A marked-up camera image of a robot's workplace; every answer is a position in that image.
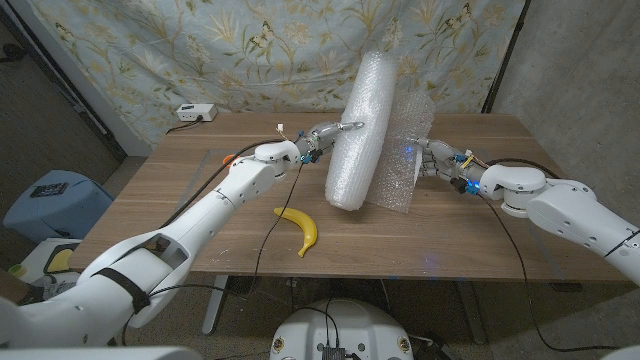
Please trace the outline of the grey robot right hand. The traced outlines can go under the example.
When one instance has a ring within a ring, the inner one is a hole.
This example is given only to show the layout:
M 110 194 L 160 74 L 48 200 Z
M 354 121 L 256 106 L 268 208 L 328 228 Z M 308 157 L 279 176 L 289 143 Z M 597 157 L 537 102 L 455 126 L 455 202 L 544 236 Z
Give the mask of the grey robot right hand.
M 471 150 L 461 151 L 449 144 L 434 139 L 418 138 L 420 146 L 418 175 L 437 176 L 450 183 L 457 192 L 477 195 L 480 179 L 488 165 L 478 159 Z

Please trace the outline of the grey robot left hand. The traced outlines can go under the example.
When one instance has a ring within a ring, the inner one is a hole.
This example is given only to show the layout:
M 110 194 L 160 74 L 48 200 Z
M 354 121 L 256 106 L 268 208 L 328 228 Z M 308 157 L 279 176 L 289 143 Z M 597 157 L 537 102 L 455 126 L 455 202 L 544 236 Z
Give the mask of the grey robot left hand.
M 299 133 L 295 144 L 304 164 L 316 163 L 322 156 L 332 152 L 339 134 L 364 127 L 363 122 L 325 122 L 314 126 L 308 133 Z

